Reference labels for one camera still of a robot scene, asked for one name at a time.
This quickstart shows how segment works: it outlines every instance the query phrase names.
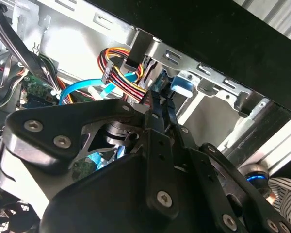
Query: yellow wire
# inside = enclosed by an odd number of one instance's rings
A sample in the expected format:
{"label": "yellow wire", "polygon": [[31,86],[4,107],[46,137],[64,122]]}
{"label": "yellow wire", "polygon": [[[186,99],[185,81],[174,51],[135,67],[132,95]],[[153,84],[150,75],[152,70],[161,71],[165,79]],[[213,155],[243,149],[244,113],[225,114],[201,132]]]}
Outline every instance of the yellow wire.
{"label": "yellow wire", "polygon": [[109,51],[110,50],[123,50],[123,51],[129,52],[129,50],[127,50],[124,47],[110,47],[106,50],[106,57],[108,58],[108,60],[109,60]]}
{"label": "yellow wire", "polygon": [[118,88],[120,88],[126,95],[130,96],[131,98],[133,98],[134,100],[136,100],[137,102],[139,102],[139,100],[137,98],[135,98],[133,95],[131,95],[130,93],[128,93],[125,89],[119,87],[117,84],[115,84],[111,80],[109,82],[112,83],[114,86],[117,86]]}
{"label": "yellow wire", "polygon": [[117,68],[117,67],[114,67],[114,69],[116,69],[116,71],[120,74],[120,76],[126,81],[126,83],[128,85],[130,85],[132,88],[135,88],[143,93],[145,93],[146,91],[143,90],[142,88],[138,87],[136,84],[132,83],[131,81],[129,81],[123,74],[122,72]]}
{"label": "yellow wire", "polygon": [[139,65],[139,66],[140,66],[140,75],[139,75],[139,77],[141,78],[143,76],[143,74],[144,74],[144,69],[143,69],[142,65]]}

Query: silver metal sheet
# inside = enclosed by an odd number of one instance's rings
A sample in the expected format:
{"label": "silver metal sheet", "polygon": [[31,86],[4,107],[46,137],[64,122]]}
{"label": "silver metal sheet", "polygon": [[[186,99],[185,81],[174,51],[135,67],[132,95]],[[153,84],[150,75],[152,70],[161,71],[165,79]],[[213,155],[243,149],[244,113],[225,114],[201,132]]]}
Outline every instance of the silver metal sheet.
{"label": "silver metal sheet", "polygon": [[103,49],[116,46],[129,48],[41,4],[40,18],[45,18],[47,15],[51,20],[40,51],[58,64],[59,72],[71,74],[76,79],[101,77],[97,57]]}

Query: blue light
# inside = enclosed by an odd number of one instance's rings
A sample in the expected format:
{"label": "blue light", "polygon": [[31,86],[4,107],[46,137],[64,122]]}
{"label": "blue light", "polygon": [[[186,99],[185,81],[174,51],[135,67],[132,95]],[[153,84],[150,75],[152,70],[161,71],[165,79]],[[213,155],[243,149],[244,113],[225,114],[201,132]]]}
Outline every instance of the blue light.
{"label": "blue light", "polygon": [[266,179],[266,177],[265,176],[251,176],[247,178],[248,181],[254,180],[254,179]]}

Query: black panel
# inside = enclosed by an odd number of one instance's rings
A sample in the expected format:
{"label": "black panel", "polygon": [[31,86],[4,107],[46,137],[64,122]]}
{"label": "black panel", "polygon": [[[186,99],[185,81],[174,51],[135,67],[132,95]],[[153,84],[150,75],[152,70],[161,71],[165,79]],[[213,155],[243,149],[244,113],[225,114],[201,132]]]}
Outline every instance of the black panel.
{"label": "black panel", "polygon": [[291,41],[232,0],[87,0],[291,110]]}

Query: black wire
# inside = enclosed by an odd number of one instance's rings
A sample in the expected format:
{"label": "black wire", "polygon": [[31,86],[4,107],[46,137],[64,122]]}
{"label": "black wire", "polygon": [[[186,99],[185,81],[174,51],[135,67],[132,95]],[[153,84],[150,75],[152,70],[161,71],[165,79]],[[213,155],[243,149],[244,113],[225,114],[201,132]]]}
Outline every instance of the black wire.
{"label": "black wire", "polygon": [[3,9],[0,6],[0,41],[9,49],[15,58],[17,58],[25,68],[34,76],[44,79],[44,73],[39,65],[37,56],[31,53],[23,41],[18,37],[16,32],[8,23]]}

